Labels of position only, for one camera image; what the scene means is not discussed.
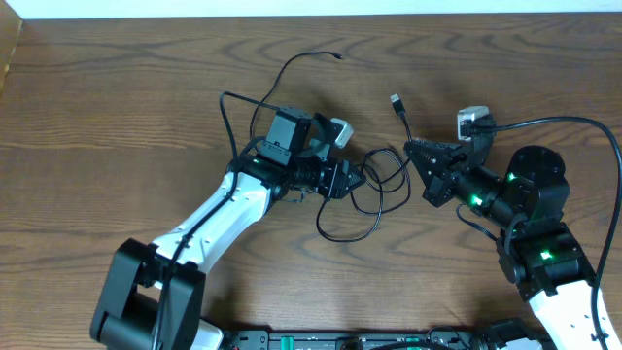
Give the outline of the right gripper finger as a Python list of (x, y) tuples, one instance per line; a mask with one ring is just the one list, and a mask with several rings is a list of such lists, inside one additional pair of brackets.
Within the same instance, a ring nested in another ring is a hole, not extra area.
[(419, 158), (426, 158), (432, 160), (442, 155), (451, 154), (452, 152), (461, 148), (460, 144), (456, 143), (444, 143), (434, 142), (425, 139), (415, 139), (407, 141), (404, 144), (404, 150), (410, 155), (414, 155)]
[(411, 162), (417, 169), (426, 190), (430, 193), (444, 193), (450, 185), (446, 174), (450, 157), (443, 154), (413, 153)]

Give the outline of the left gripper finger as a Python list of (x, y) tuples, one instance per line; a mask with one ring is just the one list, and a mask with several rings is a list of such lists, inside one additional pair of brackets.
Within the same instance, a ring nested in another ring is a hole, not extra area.
[(341, 161), (341, 173), (343, 185), (362, 185), (365, 183), (365, 175), (359, 168), (348, 160)]
[(349, 195), (352, 191), (356, 190), (360, 186), (365, 184), (365, 180), (350, 181), (345, 179), (344, 182), (337, 187), (337, 198), (343, 199)]

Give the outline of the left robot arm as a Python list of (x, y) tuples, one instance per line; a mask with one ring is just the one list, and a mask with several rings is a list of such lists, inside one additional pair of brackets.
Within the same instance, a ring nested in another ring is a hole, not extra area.
[(341, 199), (365, 181), (331, 156), (354, 129), (294, 108), (276, 111), (267, 135), (249, 141), (216, 191), (150, 244), (128, 239), (113, 256), (90, 337), (109, 349), (217, 349), (218, 327), (202, 320), (205, 280), (239, 235), (292, 190)]

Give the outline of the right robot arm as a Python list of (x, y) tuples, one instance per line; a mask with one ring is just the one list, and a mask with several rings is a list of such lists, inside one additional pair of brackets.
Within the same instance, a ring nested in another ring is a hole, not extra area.
[(495, 136), (491, 115), (462, 121), (463, 143), (410, 140), (404, 151), (418, 171), (423, 198), (434, 207), (459, 200), (499, 230), (499, 265), (559, 349), (618, 349), (621, 341), (606, 312), (601, 283), (621, 213), (614, 202), (599, 263), (592, 266), (563, 221), (570, 194), (559, 153), (526, 146), (504, 175), (486, 168)]

